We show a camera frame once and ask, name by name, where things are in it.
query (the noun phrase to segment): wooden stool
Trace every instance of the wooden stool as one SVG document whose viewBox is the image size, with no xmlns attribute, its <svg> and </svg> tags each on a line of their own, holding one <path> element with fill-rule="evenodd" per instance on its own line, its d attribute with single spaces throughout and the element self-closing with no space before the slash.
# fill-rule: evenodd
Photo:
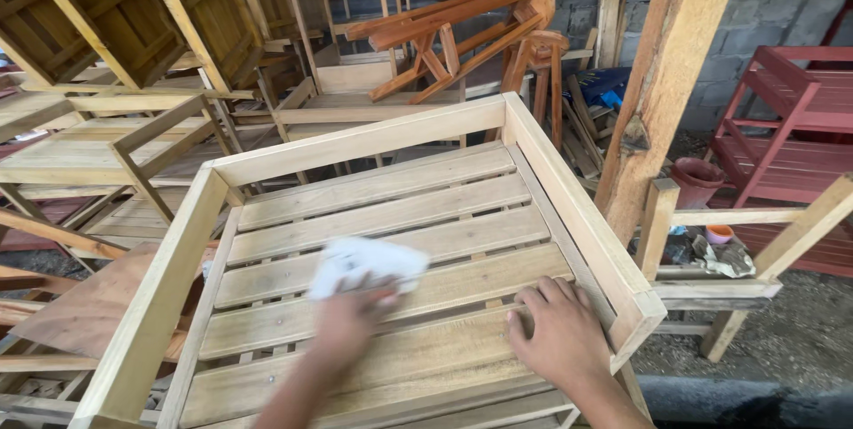
<svg viewBox="0 0 853 429">
<path fill-rule="evenodd" d="M 560 58 L 569 50 L 569 40 L 560 31 L 530 31 L 514 48 L 503 52 L 503 81 L 501 92 L 521 89 L 521 80 L 529 66 L 537 73 L 533 118 L 542 126 L 545 120 L 545 96 L 548 94 L 548 75 L 551 75 L 551 142 L 560 149 L 562 141 L 563 83 Z"/>
</svg>

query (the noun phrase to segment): motion blur hand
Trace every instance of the motion blur hand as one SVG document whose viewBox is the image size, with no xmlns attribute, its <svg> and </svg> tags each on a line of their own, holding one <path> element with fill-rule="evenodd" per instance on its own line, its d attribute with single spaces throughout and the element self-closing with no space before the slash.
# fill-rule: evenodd
<svg viewBox="0 0 853 429">
<path fill-rule="evenodd" d="M 386 278 L 366 287 L 369 274 L 353 290 L 337 292 L 320 303 L 316 336 L 306 358 L 320 368 L 342 373 L 368 349 L 377 323 L 397 304 L 397 285 Z"/>
<path fill-rule="evenodd" d="M 533 316 L 527 338 L 521 318 L 510 310 L 509 344 L 528 369 L 563 391 L 592 427 L 654 427 L 610 374 L 610 352 L 602 325 L 587 294 L 565 279 L 540 277 L 538 289 L 525 287 L 515 302 Z"/>
</svg>

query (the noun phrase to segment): wooden post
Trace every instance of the wooden post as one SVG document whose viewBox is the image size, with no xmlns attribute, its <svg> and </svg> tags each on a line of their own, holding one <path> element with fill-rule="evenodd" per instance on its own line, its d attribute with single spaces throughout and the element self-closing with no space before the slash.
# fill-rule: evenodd
<svg viewBox="0 0 853 429">
<path fill-rule="evenodd" d="M 595 43 L 596 68 L 613 67 L 619 26 L 619 0 L 598 0 L 598 41 Z"/>
<path fill-rule="evenodd" d="M 803 214 L 755 256 L 756 279 L 771 280 L 793 264 L 806 250 L 853 211 L 853 172 L 844 173 Z M 699 350 L 718 362 L 729 348 L 749 311 L 721 311 Z"/>
<path fill-rule="evenodd" d="M 652 0 L 649 5 L 595 195 L 595 205 L 624 245 L 640 220 L 645 188 L 664 162 L 728 1 Z"/>
<path fill-rule="evenodd" d="M 647 281 L 658 275 L 660 257 L 664 254 L 666 237 L 670 231 L 672 213 L 676 210 L 679 186 L 671 179 L 652 181 L 646 199 L 646 213 L 642 221 L 640 244 L 634 262 Z"/>
</svg>

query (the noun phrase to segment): wooden beam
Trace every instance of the wooden beam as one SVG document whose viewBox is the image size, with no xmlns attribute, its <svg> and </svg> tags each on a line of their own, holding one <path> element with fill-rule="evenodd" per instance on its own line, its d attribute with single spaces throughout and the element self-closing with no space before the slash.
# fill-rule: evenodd
<svg viewBox="0 0 853 429">
<path fill-rule="evenodd" d="M 611 68 L 616 56 L 619 25 L 619 0 L 598 0 L 598 40 L 595 43 L 595 67 Z"/>
<path fill-rule="evenodd" d="M 116 246 L 104 239 L 72 231 L 71 229 L 42 221 L 37 217 L 27 216 L 6 208 L 0 208 L 0 224 L 13 227 L 25 233 L 48 238 L 70 247 L 76 247 L 107 259 L 120 258 L 127 252 L 126 248 Z"/>
<path fill-rule="evenodd" d="M 640 220 L 646 188 L 664 162 L 728 1 L 652 0 L 649 5 L 595 195 L 595 205 L 624 245 Z"/>
<path fill-rule="evenodd" d="M 646 199 L 646 214 L 642 221 L 640 244 L 634 261 L 646 277 L 654 281 L 660 258 L 664 255 L 666 237 L 670 233 L 672 212 L 676 209 L 680 187 L 671 179 L 652 181 Z"/>
</svg>

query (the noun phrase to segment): concrete block wall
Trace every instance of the concrete block wall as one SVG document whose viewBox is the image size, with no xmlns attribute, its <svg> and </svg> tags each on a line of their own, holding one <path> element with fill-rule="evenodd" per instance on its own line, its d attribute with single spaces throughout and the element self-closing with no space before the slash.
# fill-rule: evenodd
<svg viewBox="0 0 853 429">
<path fill-rule="evenodd" d="M 714 129 L 742 71 L 759 45 L 819 44 L 844 1 L 729 0 L 684 110 L 680 127 Z M 647 1 L 631 2 L 625 7 L 628 25 L 619 54 L 619 65 L 632 65 L 647 13 Z M 749 95 L 744 97 L 741 107 L 745 107 L 749 99 Z M 760 98 L 756 98 L 749 113 L 750 117 L 762 118 L 772 115 L 773 111 Z"/>
</svg>

